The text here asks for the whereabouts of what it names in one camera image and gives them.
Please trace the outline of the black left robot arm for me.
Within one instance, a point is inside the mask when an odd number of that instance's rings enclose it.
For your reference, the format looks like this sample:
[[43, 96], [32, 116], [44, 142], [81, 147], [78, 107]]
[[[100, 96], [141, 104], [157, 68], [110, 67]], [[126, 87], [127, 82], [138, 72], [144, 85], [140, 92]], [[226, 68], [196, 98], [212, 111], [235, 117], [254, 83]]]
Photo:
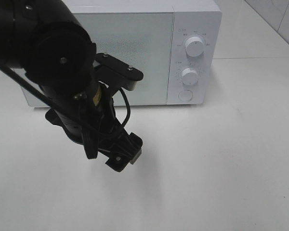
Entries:
[[49, 106], [45, 117], [117, 172], [133, 164], [143, 141], [116, 117], [113, 96], [132, 91], [143, 73], [98, 53], [60, 0], [0, 0], [0, 71]]

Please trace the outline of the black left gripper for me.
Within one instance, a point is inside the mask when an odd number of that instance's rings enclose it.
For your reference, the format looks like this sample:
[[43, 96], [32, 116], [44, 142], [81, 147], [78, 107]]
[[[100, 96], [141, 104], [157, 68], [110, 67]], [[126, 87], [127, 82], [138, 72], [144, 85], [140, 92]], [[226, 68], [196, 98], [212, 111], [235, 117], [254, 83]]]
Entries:
[[95, 81], [87, 86], [46, 86], [44, 94], [64, 113], [51, 108], [45, 117], [85, 149], [98, 149], [108, 157], [105, 164], [121, 172], [141, 155], [143, 140], [134, 133], [128, 134], [116, 118], [111, 90], [105, 83]]

